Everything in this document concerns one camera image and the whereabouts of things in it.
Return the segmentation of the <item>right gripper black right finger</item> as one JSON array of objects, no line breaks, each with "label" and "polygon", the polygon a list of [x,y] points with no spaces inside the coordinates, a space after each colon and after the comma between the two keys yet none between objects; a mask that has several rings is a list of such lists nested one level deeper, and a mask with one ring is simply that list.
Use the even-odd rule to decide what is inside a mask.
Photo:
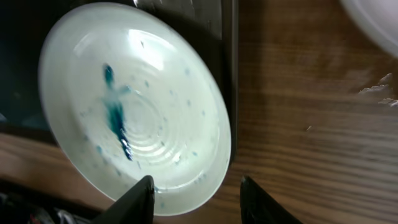
[{"label": "right gripper black right finger", "polygon": [[249,176],[240,185],[242,224],[302,224]]}]

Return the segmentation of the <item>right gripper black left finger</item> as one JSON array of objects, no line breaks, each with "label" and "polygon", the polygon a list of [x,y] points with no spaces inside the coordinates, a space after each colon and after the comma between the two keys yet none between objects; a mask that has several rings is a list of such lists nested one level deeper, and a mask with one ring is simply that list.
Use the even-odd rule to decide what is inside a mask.
[{"label": "right gripper black left finger", "polygon": [[115,201],[91,224],[152,224],[155,189],[152,176],[146,175]]}]

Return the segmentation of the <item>white plate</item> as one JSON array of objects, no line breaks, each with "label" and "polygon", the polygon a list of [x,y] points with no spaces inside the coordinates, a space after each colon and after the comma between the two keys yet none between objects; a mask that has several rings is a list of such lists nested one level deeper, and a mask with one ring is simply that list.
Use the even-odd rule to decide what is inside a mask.
[{"label": "white plate", "polygon": [[175,30],[131,6],[85,4],[40,53],[40,102],[79,172],[118,200],[149,175],[157,216],[191,212],[219,189],[231,155],[220,89]]},{"label": "white plate", "polygon": [[341,0],[340,3],[375,44],[397,58],[397,0]]}]

